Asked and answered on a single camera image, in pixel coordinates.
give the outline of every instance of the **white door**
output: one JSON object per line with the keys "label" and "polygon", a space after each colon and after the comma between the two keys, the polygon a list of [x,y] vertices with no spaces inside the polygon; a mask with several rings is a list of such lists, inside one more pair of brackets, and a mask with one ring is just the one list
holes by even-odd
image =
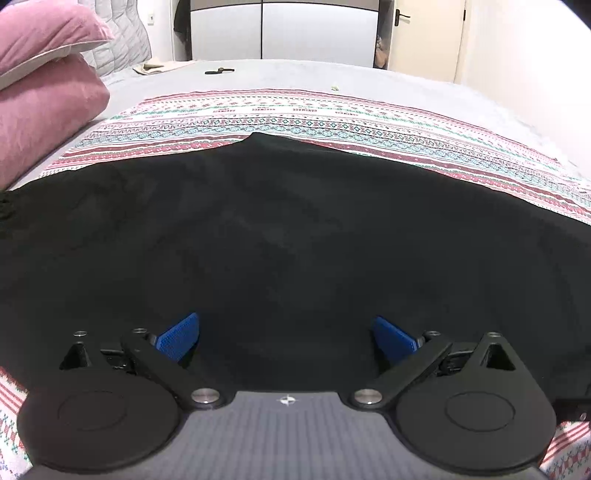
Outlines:
{"label": "white door", "polygon": [[465,0],[395,0],[388,70],[453,82]]}
{"label": "white door", "polygon": [[191,12],[193,60],[261,58],[261,4]]}
{"label": "white door", "polygon": [[264,2],[262,57],[374,64],[378,12],[318,3]]}

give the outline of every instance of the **striped patterned fabric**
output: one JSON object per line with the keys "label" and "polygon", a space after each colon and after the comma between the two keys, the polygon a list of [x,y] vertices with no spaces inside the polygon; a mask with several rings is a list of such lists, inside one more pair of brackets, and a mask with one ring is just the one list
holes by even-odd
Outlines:
{"label": "striped patterned fabric", "polygon": [[0,367],[0,480],[13,480],[31,462],[17,433],[17,414],[27,391]]}
{"label": "striped patterned fabric", "polygon": [[[591,184],[555,158],[436,113],[302,90],[192,92],[147,99],[101,123],[41,176],[104,161],[219,147],[252,132],[428,168],[591,223]],[[30,466],[16,431],[25,395],[0,369],[0,480],[17,478]],[[552,480],[581,480],[591,474],[590,456],[589,424],[564,423],[541,469]]]}

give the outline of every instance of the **metal bolt head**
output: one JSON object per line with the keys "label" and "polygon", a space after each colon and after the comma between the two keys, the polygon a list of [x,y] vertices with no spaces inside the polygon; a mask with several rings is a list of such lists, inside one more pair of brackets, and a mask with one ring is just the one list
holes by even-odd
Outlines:
{"label": "metal bolt head", "polygon": [[212,388],[199,388],[191,393],[191,398],[195,403],[208,405],[220,399],[220,392]]}
{"label": "metal bolt head", "polygon": [[374,405],[382,401],[382,394],[373,388],[357,390],[353,397],[360,405]]}

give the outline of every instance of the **beige cloth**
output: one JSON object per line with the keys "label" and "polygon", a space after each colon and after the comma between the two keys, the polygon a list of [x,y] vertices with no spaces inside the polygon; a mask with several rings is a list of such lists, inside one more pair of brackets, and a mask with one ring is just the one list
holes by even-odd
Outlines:
{"label": "beige cloth", "polygon": [[186,65],[195,63],[195,60],[188,61],[159,61],[158,59],[149,59],[134,67],[134,70],[140,75],[152,75],[153,73],[170,72]]}

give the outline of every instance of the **pink pillow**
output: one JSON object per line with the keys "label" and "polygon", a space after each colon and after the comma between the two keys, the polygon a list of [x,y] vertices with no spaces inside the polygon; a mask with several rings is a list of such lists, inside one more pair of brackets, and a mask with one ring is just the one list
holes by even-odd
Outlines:
{"label": "pink pillow", "polygon": [[101,113],[109,97],[79,53],[0,91],[0,191]]}
{"label": "pink pillow", "polygon": [[88,7],[65,0],[30,0],[0,12],[0,90],[50,60],[92,50],[113,39]]}

